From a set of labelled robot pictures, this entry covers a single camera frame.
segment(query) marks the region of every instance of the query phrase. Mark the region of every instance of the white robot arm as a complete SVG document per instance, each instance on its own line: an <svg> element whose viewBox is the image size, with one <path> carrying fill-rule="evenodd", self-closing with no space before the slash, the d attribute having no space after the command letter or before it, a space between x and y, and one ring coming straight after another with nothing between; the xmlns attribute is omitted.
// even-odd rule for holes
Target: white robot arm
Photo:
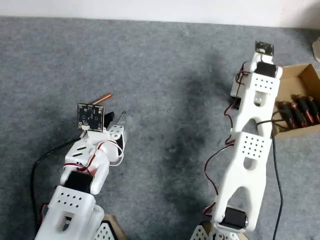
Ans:
<svg viewBox="0 0 320 240"><path fill-rule="evenodd" d="M108 130L103 127L103 120L92 130L85 120L95 119L97 113L103 117L103 107L98 112L95 105L83 106L87 106L85 114L92 113L81 120L81 128L85 130L83 137L65 156L60 185L50 200L36 240L116 239L110 226L103 223L104 210L96 205L93 195L100 192L109 167L118 166L124 158L127 136L123 118L126 115L123 113L118 123Z"/></svg>
<svg viewBox="0 0 320 240"><path fill-rule="evenodd" d="M283 73L281 67L274 65L272 58L273 45L256 42L252 60L243 65L246 74L240 82L233 82L230 95L241 99L229 138L234 152L215 198L211 219L215 229L211 238L209 235L210 239L215 234L216 240L237 240L240 239L237 233L253 231L256 227L266 187L266 163L273 126L271 122L258 125L258 134L244 132L243 128L250 119L258 123L272 118ZM244 165L247 160L250 166ZM228 205L240 187L246 190L247 209Z"/></svg>

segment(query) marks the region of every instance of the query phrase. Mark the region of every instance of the copper battery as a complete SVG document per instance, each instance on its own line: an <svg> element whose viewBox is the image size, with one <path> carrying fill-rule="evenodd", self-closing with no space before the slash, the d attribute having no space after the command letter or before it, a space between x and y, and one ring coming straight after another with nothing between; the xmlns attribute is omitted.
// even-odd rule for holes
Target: copper battery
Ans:
<svg viewBox="0 0 320 240"><path fill-rule="evenodd" d="M310 113L306 97L302 96L301 94L298 94L297 96L295 96L295 101L297 102L298 108L302 112L305 119L310 123L310 125L314 125L315 120Z"/></svg>
<svg viewBox="0 0 320 240"><path fill-rule="evenodd" d="M285 120L286 124L290 129L298 128L294 121L294 115L291 112L290 104L288 102L286 101L278 102L278 109L283 120Z"/></svg>
<svg viewBox="0 0 320 240"><path fill-rule="evenodd" d="M296 102L291 102L290 109L293 113L293 116L294 116L297 124L301 128L307 127L308 126L307 120L305 119L305 116L303 115L303 113L299 110L298 104Z"/></svg>
<svg viewBox="0 0 320 240"><path fill-rule="evenodd" d="M315 98L313 96L309 96L307 99L307 104L313 119L316 121L316 123L320 124L320 113Z"/></svg>

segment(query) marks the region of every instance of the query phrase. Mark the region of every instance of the brown cardboard box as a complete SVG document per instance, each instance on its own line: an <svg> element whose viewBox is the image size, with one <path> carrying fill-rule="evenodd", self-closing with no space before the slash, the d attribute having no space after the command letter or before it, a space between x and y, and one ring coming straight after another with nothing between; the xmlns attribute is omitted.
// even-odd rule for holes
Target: brown cardboard box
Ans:
<svg viewBox="0 0 320 240"><path fill-rule="evenodd" d="M320 78L312 64L299 64L283 67L283 74L280 79L280 87L276 102L292 102L292 96L298 94L313 96L320 101ZM281 119L280 114L275 114L273 119ZM279 122L278 124L287 127L285 122ZM276 131L276 138L298 137L303 134L320 132L320 124L294 130L285 130L276 127Z"/></svg>

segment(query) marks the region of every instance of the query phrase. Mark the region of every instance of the black cable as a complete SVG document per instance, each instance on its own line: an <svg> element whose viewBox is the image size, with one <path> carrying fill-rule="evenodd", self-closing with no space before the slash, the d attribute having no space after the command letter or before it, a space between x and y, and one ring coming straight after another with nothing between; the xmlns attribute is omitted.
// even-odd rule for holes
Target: black cable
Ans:
<svg viewBox="0 0 320 240"><path fill-rule="evenodd" d="M36 203L36 197L35 197L35 172L37 166L48 156L50 156L53 152L64 148L65 146L72 144L78 140L80 140L81 137L77 137L76 139L73 139L71 141L68 141L60 146L55 147L54 149L48 151L46 154L42 155L34 164L31 171L30 176L30 196L31 196L31 202L32 202L32 210L33 210L33 216L34 216L34 223L35 223L35 234L37 234L37 231L39 229L39 217L38 217L38 211L37 211L37 203Z"/></svg>
<svg viewBox="0 0 320 240"><path fill-rule="evenodd" d="M279 193L280 193L280 208L279 208L279 212L278 212L278 217L276 219L275 228L274 228L274 232L273 232L273 238L272 238L273 240L276 240L276 235L277 235L278 226L279 226L279 222L280 222L280 218L281 218L282 208L284 206L284 196L282 193L279 172L278 172L275 135L272 133L271 136L272 136L274 170L275 170L276 181L278 183L278 188L279 188Z"/></svg>
<svg viewBox="0 0 320 240"><path fill-rule="evenodd" d="M283 120L283 119L275 119L275 120L273 120L273 119L272 119L272 120L266 120L266 121L257 122L256 125L258 126L258 125L264 124L264 123L273 123L273 125L276 125L276 126L278 126L279 128L281 128L281 129L288 130L287 127L281 126L280 124L277 124L277 122L283 122L283 121L285 121L285 120Z"/></svg>

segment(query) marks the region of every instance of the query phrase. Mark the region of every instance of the perforated bracket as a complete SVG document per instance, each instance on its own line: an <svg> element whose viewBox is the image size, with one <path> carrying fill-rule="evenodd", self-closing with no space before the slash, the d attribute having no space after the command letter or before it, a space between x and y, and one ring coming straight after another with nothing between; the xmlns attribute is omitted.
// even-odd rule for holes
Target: perforated bracket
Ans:
<svg viewBox="0 0 320 240"><path fill-rule="evenodd" d="M209 240L208 234L202 225L195 227L190 240Z"/></svg>
<svg viewBox="0 0 320 240"><path fill-rule="evenodd" d="M250 119L254 119L256 122L271 119L279 85L280 80L277 78L257 73L251 73L248 76L247 85L241 97L239 115L231 131L231 140L235 139L235 134L241 132ZM257 95L261 98L259 105L255 103ZM270 138L271 130L271 122L258 126L259 135L263 137Z"/></svg>
<svg viewBox="0 0 320 240"><path fill-rule="evenodd" d="M49 208L77 215L86 215L92 212L95 202L95 198L91 194L57 186L49 203Z"/></svg>
<svg viewBox="0 0 320 240"><path fill-rule="evenodd" d="M95 233L94 240L117 240L109 221L102 222Z"/></svg>
<svg viewBox="0 0 320 240"><path fill-rule="evenodd" d="M105 215L94 196L57 186L36 240L94 239Z"/></svg>
<svg viewBox="0 0 320 240"><path fill-rule="evenodd" d="M120 125L113 125L108 131L111 135L111 139L119 140L121 135L124 134L124 127Z"/></svg>
<svg viewBox="0 0 320 240"><path fill-rule="evenodd" d="M249 88L253 91L277 96L280 84L279 79L257 73L252 73L249 79Z"/></svg>
<svg viewBox="0 0 320 240"><path fill-rule="evenodd" d="M263 195L266 187L266 163L271 146L272 123L258 125L258 134L243 132L243 128L250 119L256 122L268 121L272 118L275 100L278 94L282 68L277 67L275 77L255 73L258 62L273 64L272 56L255 53L252 61L244 65L244 71L250 72L242 82L242 92L239 93L241 103L239 114L234 121L230 140L234 142L233 158L222 178L219 195L215 198L213 210L214 226L223 231L243 233L253 231L256 227ZM233 83L231 95L235 94ZM245 188L247 196L246 225L242 229L230 229L221 225L230 198L238 188Z"/></svg>

